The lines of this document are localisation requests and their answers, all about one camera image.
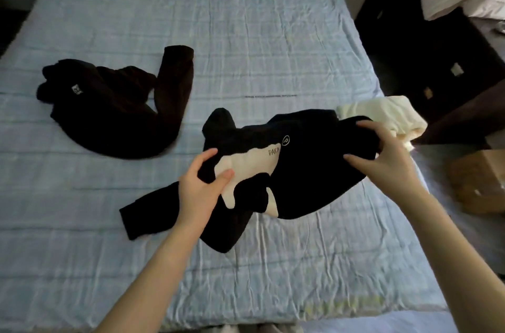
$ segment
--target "cardboard box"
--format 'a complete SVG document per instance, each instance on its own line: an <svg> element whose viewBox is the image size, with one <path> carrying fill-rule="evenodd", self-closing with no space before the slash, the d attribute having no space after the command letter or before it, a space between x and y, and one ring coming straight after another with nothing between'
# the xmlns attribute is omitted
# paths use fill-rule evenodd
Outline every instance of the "cardboard box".
<svg viewBox="0 0 505 333"><path fill-rule="evenodd" d="M464 212L505 212L505 150L478 151L451 161L447 174Z"/></svg>

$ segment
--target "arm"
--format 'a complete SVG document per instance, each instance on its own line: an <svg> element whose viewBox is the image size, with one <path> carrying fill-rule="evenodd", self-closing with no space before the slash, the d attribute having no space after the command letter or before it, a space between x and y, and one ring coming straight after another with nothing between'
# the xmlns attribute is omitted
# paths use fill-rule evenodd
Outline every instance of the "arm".
<svg viewBox="0 0 505 333"><path fill-rule="evenodd" d="M197 156L179 179L180 211L167 238L137 279L119 298L96 333L157 333L176 292L194 245L209 221L224 186L233 177L227 170L211 184L196 176L202 163L214 156L209 149Z"/></svg>
<svg viewBox="0 0 505 333"><path fill-rule="evenodd" d="M381 124L374 130L382 151L375 160L344 158L393 200L412 225L452 317L462 333L505 330L505 285L461 234L440 203L420 183L412 159Z"/></svg>

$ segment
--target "black sweatshirt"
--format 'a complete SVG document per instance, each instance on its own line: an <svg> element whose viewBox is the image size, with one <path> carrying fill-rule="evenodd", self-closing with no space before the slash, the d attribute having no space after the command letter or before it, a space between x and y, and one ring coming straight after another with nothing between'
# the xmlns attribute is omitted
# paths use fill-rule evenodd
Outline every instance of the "black sweatshirt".
<svg viewBox="0 0 505 333"><path fill-rule="evenodd" d="M37 98L88 150L138 159L160 154L177 138L193 84L193 49L165 48L158 78L134 66L112 70L76 59L42 69ZM154 88L157 113L147 104Z"/></svg>
<svg viewBox="0 0 505 333"><path fill-rule="evenodd" d="M379 139L356 126L357 116L339 121L333 110L304 110L275 115L258 126L235 127L224 108L205 122L204 151L218 153L199 170L211 183L227 168L232 182L219 196L200 238L218 252L228 252L242 235L252 212L294 219L331 203L365 176L343 158L374 159ZM171 228L179 212L178 182L120 210L130 240Z"/></svg>

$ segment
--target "clothing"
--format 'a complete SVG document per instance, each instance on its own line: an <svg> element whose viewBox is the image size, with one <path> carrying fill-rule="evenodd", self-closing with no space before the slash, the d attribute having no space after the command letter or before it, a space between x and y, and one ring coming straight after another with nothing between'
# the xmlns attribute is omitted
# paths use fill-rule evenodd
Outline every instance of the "clothing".
<svg viewBox="0 0 505 333"><path fill-rule="evenodd" d="M268 123L235 127L224 108L203 127L204 150L218 153L204 162L198 177L211 183L232 168L233 180L219 196L201 239L228 252L242 235L252 212L294 219L315 212L360 182L365 175L343 158L346 153L374 159L379 139L356 126L358 116L339 121L333 110L275 115ZM161 232L175 223L177 183L141 197L120 210L130 240Z"/></svg>
<svg viewBox="0 0 505 333"><path fill-rule="evenodd" d="M412 107L405 96L374 98L337 107L339 119L364 115L381 122L407 148L413 150L411 140L419 138L428 124Z"/></svg>
<svg viewBox="0 0 505 333"><path fill-rule="evenodd" d="M139 159L177 138L193 84L193 49L165 48L158 78L134 66L112 70L76 59L42 69L37 99L75 142L100 154ZM158 112L147 105L154 88Z"/></svg>

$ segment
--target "person's left hand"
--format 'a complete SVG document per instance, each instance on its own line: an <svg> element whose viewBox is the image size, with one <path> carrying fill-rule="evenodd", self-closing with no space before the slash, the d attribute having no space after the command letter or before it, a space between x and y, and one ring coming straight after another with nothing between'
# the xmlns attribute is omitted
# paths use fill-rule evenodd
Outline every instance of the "person's left hand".
<svg viewBox="0 0 505 333"><path fill-rule="evenodd" d="M197 234L196 237L203 232L219 195L235 174L232 169L226 170L210 184L198 178L201 165L217 152L217 148L211 148L199 154L187 172L179 178L179 216L176 225L189 227Z"/></svg>

